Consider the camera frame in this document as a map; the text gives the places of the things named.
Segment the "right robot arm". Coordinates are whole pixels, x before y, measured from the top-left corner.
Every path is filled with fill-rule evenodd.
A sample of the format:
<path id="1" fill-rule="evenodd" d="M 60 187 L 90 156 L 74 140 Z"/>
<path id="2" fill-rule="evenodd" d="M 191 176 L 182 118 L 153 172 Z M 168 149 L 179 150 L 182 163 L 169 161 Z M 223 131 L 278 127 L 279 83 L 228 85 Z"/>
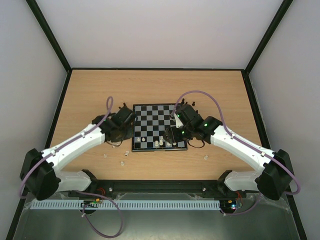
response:
<path id="1" fill-rule="evenodd" d="M 168 127 L 163 136 L 170 144 L 197 139 L 228 151 L 252 167 L 253 170 L 247 172 L 225 171 L 218 183 L 218 191 L 222 195 L 251 191 L 277 201 L 288 189 L 294 174 L 288 166 L 290 156 L 286 151 L 259 146 L 213 116 L 202 118 L 189 104 L 174 109 L 170 117 L 174 119 L 175 126 Z"/>

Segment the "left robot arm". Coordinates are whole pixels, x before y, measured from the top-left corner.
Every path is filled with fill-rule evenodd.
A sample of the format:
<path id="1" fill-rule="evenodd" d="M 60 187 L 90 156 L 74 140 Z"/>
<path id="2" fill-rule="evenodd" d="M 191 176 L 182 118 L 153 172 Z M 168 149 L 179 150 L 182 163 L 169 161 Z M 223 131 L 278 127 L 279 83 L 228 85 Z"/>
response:
<path id="1" fill-rule="evenodd" d="M 123 106 L 110 116 L 97 116 L 82 131 L 56 146 L 42 151 L 31 149 L 25 155 L 20 172 L 22 188 L 39 201 L 57 192 L 94 193 L 98 180 L 89 170 L 72 172 L 63 168 L 91 148 L 130 139 L 135 118 L 134 112 Z"/>

